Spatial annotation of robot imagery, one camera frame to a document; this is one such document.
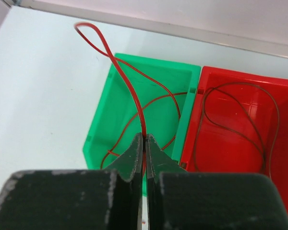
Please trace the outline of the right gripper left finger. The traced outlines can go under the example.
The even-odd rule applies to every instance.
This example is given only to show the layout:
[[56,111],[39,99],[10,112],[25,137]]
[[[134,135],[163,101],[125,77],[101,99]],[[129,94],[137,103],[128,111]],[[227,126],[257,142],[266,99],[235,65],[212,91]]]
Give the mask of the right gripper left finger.
[[0,192],[0,230],[139,230],[144,141],[102,170],[14,172]]

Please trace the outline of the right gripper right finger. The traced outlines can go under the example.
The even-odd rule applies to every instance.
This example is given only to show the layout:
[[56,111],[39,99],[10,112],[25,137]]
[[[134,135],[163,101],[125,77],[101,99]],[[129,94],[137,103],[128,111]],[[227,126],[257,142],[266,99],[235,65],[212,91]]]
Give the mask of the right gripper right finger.
[[145,140],[151,230],[288,230],[273,182],[258,173],[187,172]]

